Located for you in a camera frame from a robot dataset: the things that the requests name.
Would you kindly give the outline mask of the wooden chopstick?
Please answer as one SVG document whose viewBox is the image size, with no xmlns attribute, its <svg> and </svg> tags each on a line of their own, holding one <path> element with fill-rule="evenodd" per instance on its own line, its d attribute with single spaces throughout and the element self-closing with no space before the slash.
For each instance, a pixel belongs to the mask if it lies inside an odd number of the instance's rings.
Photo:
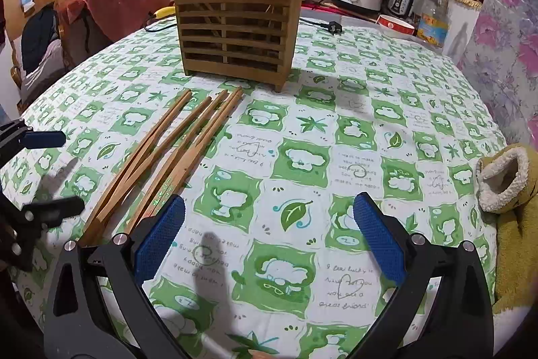
<svg viewBox="0 0 538 359">
<path fill-rule="evenodd" d="M 223 90 L 216 98 L 203 106 L 199 104 L 190 116 L 194 116 L 193 122 L 187 123 L 187 131 L 180 144 L 160 168 L 159 173 L 153 179 L 136 211 L 130 217 L 125 228 L 125 233 L 134 230 L 135 226 L 147 217 L 153 216 L 158 207 L 166 201 L 166 198 L 178 190 L 190 174 L 194 162 L 201 156 L 201 151 L 207 147 L 214 133 L 210 134 L 213 126 L 217 128 L 226 118 L 224 113 L 228 106 L 229 92 Z"/>
<path fill-rule="evenodd" d="M 170 124 L 173 123 L 175 118 L 178 117 L 179 113 L 181 113 L 191 98 L 192 90 L 185 89 L 182 95 L 176 100 L 174 105 L 162 116 L 157 124 L 150 129 L 150 132 L 141 140 L 139 145 L 137 145 L 137 148 L 125 161 L 123 167 L 103 192 L 98 203 L 89 215 L 85 224 L 84 232 L 78 239 L 79 245 L 91 245 L 95 238 L 95 231 L 103 231 L 103 227 L 100 225 L 100 222 L 97 221 L 97 224 L 94 225 L 94 220 L 100 214 L 100 212 L 104 210 L 112 197 L 114 195 L 119 195 L 122 184 L 126 183 L 128 178 L 134 175 L 137 169 L 141 169 L 141 172 L 144 173 L 145 168 L 142 167 L 142 165 L 145 161 L 147 161 L 147 165 L 151 167 L 156 159 L 160 157 L 164 151 L 169 148 L 169 145 L 184 131 L 184 129 L 186 129 L 188 121 L 179 124 L 179 126 L 173 130 L 173 132 L 162 142 L 162 144 L 157 147 L 157 143 L 162 135 L 169 128 Z"/>
<path fill-rule="evenodd" d="M 211 98 L 204 98 L 204 100 L 200 103 L 202 104 L 203 106 L 207 105 L 209 102 L 210 102 Z M 192 122 L 194 120 L 194 116 L 190 116 L 190 114 L 188 114 L 188 117 L 186 117 L 187 121 L 188 122 Z M 123 183 L 122 184 L 122 188 L 120 189 L 119 191 L 119 195 L 114 195 L 112 197 L 112 199 L 109 201 L 109 203 L 106 205 L 106 207 L 104 208 L 103 211 L 100 212 L 100 214 L 96 217 L 96 219 L 94 220 L 94 225 L 97 224 L 97 221 L 100 222 L 100 225 L 103 227 L 103 231 L 104 229 L 106 228 L 106 226 L 108 225 L 109 221 L 110 221 L 110 218 L 111 216 L 113 215 L 113 213 L 116 211 L 116 209 L 119 207 L 120 204 L 122 204 L 122 201 L 124 201 L 124 199 L 128 196 L 128 194 L 132 191 L 132 189 L 137 185 L 137 183 L 139 182 L 139 180 L 141 179 L 141 177 L 147 173 L 153 166 L 155 163 L 157 163 L 160 158 L 163 156 L 163 154 L 158 157 L 156 159 L 156 161 L 152 164 L 152 166 L 148 166 L 147 165 L 147 161 L 145 161 L 142 165 L 142 167 L 145 168 L 145 172 L 142 173 L 141 172 L 141 169 L 137 169 L 135 171 L 135 174 L 132 175 L 131 177 L 128 178 L 127 182 L 126 183 Z M 98 240 L 102 234 L 103 234 L 103 231 L 102 232 L 97 232 L 95 231 L 95 238 L 92 242 L 94 242 L 95 240 Z"/>
<path fill-rule="evenodd" d="M 216 98 L 204 112 L 201 121 L 189 131 L 178 147 L 179 157 L 176 162 L 167 167 L 166 179 L 161 182 L 157 190 L 150 192 L 150 199 L 141 203 L 141 210 L 133 216 L 134 224 L 137 225 L 142 219 L 154 216 L 165 204 L 171 195 L 179 194 L 188 176 L 196 167 L 199 159 L 209 147 L 218 131 L 233 113 L 234 108 L 242 99 L 243 90 L 237 86 L 230 95 L 226 95 L 222 101 Z"/>
</svg>

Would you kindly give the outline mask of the green patterned tablecloth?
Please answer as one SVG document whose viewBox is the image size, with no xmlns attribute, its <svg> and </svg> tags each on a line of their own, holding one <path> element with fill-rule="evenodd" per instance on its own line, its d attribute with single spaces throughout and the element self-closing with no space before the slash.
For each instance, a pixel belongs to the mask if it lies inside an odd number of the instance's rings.
<svg viewBox="0 0 538 359">
<path fill-rule="evenodd" d="M 237 86 L 242 100 L 182 191 L 186 221 L 144 284 L 190 355 L 348 354 L 393 292 L 353 219 L 360 192 L 435 244 L 472 242 L 494 284 L 496 227 L 474 171 L 505 139 L 449 58 L 373 28 L 301 25 L 278 93 L 185 75 L 173 21 L 135 32 L 29 107 L 31 127 L 67 143 L 19 153 L 2 188 L 17 205 L 77 195 L 93 209 L 185 89 L 197 107 Z"/>
</svg>

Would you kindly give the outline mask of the red cloth covered table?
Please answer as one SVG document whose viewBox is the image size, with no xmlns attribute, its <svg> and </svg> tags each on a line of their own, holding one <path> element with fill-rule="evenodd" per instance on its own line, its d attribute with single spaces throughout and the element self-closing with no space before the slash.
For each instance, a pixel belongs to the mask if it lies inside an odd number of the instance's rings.
<svg viewBox="0 0 538 359">
<path fill-rule="evenodd" d="M 65 50 L 75 66 L 141 29 L 172 0 L 67 0 L 56 7 Z"/>
</svg>

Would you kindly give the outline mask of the clear plastic oil bottle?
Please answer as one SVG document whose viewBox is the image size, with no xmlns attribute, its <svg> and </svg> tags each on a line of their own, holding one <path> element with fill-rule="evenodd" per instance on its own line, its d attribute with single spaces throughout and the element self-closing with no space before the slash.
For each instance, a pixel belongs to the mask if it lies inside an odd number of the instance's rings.
<svg viewBox="0 0 538 359">
<path fill-rule="evenodd" d="M 443 48 L 449 32 L 451 0 L 425 0 L 420 13 L 417 37 Z"/>
</svg>

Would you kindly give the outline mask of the red white bowl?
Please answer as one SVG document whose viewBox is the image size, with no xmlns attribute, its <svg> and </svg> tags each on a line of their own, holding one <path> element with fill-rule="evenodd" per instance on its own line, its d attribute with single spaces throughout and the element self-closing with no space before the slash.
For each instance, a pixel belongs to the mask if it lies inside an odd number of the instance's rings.
<svg viewBox="0 0 538 359">
<path fill-rule="evenodd" d="M 402 35 L 412 36 L 415 33 L 415 27 L 413 25 L 391 15 L 380 14 L 377 19 L 377 24 L 391 32 Z"/>
</svg>

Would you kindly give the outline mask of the wooden utensil holder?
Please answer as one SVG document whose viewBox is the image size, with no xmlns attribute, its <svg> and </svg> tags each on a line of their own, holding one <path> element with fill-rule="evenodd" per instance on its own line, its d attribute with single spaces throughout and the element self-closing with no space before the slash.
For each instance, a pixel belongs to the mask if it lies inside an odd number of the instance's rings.
<svg viewBox="0 0 538 359">
<path fill-rule="evenodd" d="M 271 85 L 291 73 L 302 0 L 174 0 L 183 70 Z"/>
</svg>

